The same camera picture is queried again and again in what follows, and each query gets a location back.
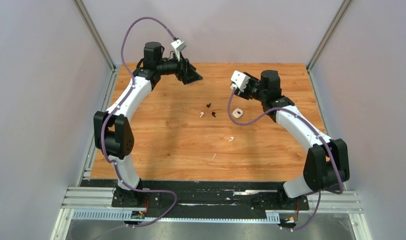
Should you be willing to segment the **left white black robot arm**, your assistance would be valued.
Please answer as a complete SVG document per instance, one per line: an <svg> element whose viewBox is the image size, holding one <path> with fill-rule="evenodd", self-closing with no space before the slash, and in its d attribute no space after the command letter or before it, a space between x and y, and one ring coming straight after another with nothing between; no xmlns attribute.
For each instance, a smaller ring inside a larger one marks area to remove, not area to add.
<svg viewBox="0 0 406 240"><path fill-rule="evenodd" d="M147 42L143 48L143 58L120 97L105 111L97 111L93 116L94 145L113 166L117 176L115 197L126 200L133 207L143 203L144 192L142 180L132 161L135 144L130 126L132 116L162 76L175 75L184 85L203 79L190 61L183 57L181 50L184 45L179 40L171 45L174 48L173 56L164 57L165 48L161 43Z"/></svg>

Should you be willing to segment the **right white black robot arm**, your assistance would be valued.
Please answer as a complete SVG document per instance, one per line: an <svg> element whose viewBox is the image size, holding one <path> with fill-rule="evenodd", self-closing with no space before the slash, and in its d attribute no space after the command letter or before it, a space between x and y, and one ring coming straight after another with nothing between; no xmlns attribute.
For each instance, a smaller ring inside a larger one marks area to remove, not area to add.
<svg viewBox="0 0 406 240"><path fill-rule="evenodd" d="M319 191L342 194L344 182L350 179L346 142L323 133L303 116L295 103L282 94L279 73L264 70L256 78L236 70L230 80L232 96L259 101L262 115L287 130L306 151L302 174L283 184L282 191L276 195L277 204L289 209L303 195Z"/></svg>

